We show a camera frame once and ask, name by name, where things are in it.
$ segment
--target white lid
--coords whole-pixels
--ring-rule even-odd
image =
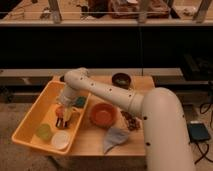
[[[58,150],[63,150],[66,148],[70,141],[70,134],[66,131],[56,132],[52,139],[51,144]]]

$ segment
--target yellow plastic bin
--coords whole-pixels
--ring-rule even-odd
[[[84,96],[87,100],[83,108],[77,108],[78,113],[72,114],[69,127],[64,129],[70,134],[70,141],[65,149],[55,149],[51,145],[51,141],[45,142],[35,135],[37,128],[42,123],[49,124],[53,134],[59,131],[59,129],[55,126],[57,121],[55,110],[59,106],[59,104],[56,103],[56,98],[63,87],[64,83],[59,81],[50,81],[46,85],[38,99],[32,105],[18,128],[13,133],[13,142],[59,155],[67,155],[69,153],[84,116],[90,93],[79,91],[79,96]]]

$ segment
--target towel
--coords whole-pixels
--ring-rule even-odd
[[[116,128],[114,126],[110,127],[107,131],[107,134],[104,138],[103,142],[103,153],[106,154],[109,150],[111,150],[116,145],[122,144],[127,141],[129,137],[129,133]]]

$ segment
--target green cup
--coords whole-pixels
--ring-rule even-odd
[[[43,141],[49,141],[52,138],[52,131],[48,124],[43,123],[36,129],[36,136],[41,138]]]

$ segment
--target orange bowl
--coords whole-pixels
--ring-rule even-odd
[[[116,121],[117,109],[108,103],[98,103],[94,105],[90,112],[90,120],[93,124],[108,128]]]

